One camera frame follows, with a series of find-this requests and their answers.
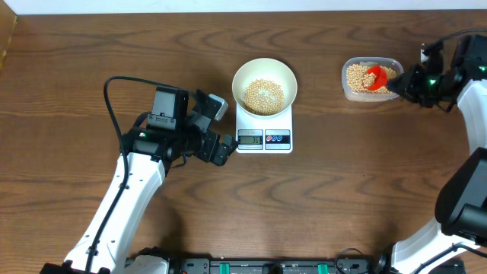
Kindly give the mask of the red plastic measuring scoop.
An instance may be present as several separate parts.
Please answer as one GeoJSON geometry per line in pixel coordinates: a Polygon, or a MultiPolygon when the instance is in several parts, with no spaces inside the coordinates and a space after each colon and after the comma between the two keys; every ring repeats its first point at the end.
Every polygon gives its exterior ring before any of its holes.
{"type": "Polygon", "coordinates": [[[387,82],[386,70],[379,65],[373,65],[364,74],[362,86],[368,91],[376,91],[385,87],[387,82]]]}

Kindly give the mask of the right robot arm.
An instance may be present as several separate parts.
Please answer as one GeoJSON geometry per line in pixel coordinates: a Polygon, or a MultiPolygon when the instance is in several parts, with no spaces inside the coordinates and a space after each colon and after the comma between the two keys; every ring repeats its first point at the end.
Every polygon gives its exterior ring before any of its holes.
{"type": "Polygon", "coordinates": [[[378,273],[447,273],[463,252],[485,257],[486,247],[486,31],[456,32],[458,43],[444,69],[444,38],[424,45],[421,62],[388,81],[387,88],[421,107],[447,104],[462,113],[469,157],[439,192],[434,217],[383,254],[378,273]]]}

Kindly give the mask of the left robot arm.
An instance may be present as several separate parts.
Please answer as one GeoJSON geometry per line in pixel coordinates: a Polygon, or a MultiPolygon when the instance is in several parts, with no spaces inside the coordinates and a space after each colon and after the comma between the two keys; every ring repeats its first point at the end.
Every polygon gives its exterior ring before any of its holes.
{"type": "Polygon", "coordinates": [[[153,250],[128,260],[129,248],[147,206],[172,163],[194,156],[217,166],[237,147],[230,135],[210,131],[228,103],[214,94],[157,87],[153,109],[141,113],[120,137],[121,155],[112,182],[83,237],[60,265],[43,273],[175,273],[153,250]]]}

